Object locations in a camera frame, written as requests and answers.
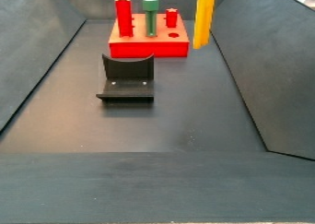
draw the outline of red cylinder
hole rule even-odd
[[[169,28],[177,28],[178,15],[179,15],[179,10],[177,8],[170,8],[166,10],[166,26]]]
[[[119,36],[134,36],[134,18],[133,18],[133,1],[115,0]]]

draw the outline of green cap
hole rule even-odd
[[[143,10],[145,11],[158,11],[159,10],[159,0],[143,0]]]

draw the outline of green peg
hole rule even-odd
[[[143,0],[143,10],[146,11],[147,36],[155,37],[159,0]]]

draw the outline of yellow post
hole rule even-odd
[[[194,48],[199,49],[210,42],[211,25],[213,25],[214,0],[197,1],[197,21]]]

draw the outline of red block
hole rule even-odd
[[[178,15],[177,28],[166,26],[166,14],[157,17],[158,37],[146,36],[146,15],[134,14],[134,36],[119,37],[118,21],[110,37],[110,50],[114,58],[143,58],[153,53],[155,57],[187,57],[190,39]]]
[[[178,15],[179,15],[179,10],[178,9],[170,8],[170,9],[166,10],[166,26],[169,28],[177,28]]]
[[[119,36],[134,36],[133,1],[115,0]]]

